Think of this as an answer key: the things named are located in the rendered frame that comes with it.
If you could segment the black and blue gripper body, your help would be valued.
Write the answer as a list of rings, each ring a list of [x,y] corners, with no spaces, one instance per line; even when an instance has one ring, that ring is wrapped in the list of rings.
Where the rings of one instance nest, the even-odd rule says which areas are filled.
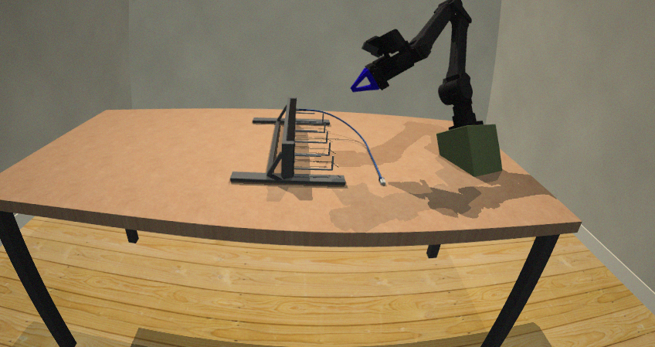
[[[400,74],[400,70],[397,70],[398,66],[394,70],[391,70],[390,72],[388,72],[388,73],[386,73],[384,75],[382,74],[382,71],[379,69],[379,67],[376,66],[374,63],[370,63],[370,64],[366,65],[365,67],[369,69],[370,73],[374,77],[376,83],[378,84],[378,87],[381,90],[384,90],[386,87],[389,86],[389,84],[387,82],[388,80],[390,80],[393,77]],[[382,78],[380,77],[381,75],[382,75]]]

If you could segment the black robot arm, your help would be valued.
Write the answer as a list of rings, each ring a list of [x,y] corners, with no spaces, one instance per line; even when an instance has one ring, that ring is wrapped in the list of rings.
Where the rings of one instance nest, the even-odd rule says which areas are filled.
[[[450,63],[446,78],[443,79],[444,84],[441,84],[438,89],[440,100],[445,105],[452,104],[454,116],[456,115],[452,116],[453,126],[449,127],[449,130],[467,125],[484,124],[483,121],[476,121],[476,115],[473,113],[471,105],[473,90],[470,85],[470,76],[465,73],[467,29],[472,19],[462,5],[461,0],[446,0],[440,3],[432,18],[410,43],[404,40],[397,29],[393,29],[383,36],[374,36],[366,40],[362,46],[363,50],[378,57],[373,63],[379,67],[383,75],[397,66],[397,70],[402,73],[413,67],[414,63],[429,56],[434,42],[448,21],[451,21]],[[399,53],[394,56],[389,55],[389,53],[393,54],[397,51]],[[384,56],[382,56],[383,54]]]

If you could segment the grey patch panel rack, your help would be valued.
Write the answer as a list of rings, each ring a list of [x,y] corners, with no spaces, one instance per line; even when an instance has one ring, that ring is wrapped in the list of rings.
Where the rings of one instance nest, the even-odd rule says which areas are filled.
[[[290,101],[291,100],[291,101]],[[263,183],[283,183],[283,184],[306,184],[306,185],[345,185],[346,181],[343,175],[312,175],[312,174],[294,174],[294,169],[300,170],[325,170],[333,171],[334,156],[332,156],[331,168],[294,168],[295,156],[321,157],[330,156],[331,143],[329,142],[328,154],[306,154],[294,153],[296,143],[328,143],[328,131],[326,142],[321,141],[295,141],[295,132],[307,133],[325,133],[326,125],[330,125],[329,120],[324,119],[304,119],[296,118],[296,114],[309,114],[308,112],[297,112],[297,98],[288,97],[287,105],[278,118],[275,117],[254,117],[253,123],[276,123],[273,140],[270,149],[270,157],[266,172],[232,172],[230,182],[263,182]],[[285,118],[282,118],[286,111]],[[288,121],[289,118],[289,121]],[[301,122],[296,122],[301,121]],[[320,122],[320,123],[312,123]],[[280,124],[283,127],[282,152],[276,157],[274,155],[277,146],[277,136]],[[296,124],[324,124],[324,131],[317,130],[296,130]],[[288,130],[287,130],[288,125]],[[296,142],[296,143],[295,143]],[[297,154],[297,155],[296,155]],[[281,160],[281,173],[273,173],[274,169]],[[271,166],[271,167],[270,167]]]

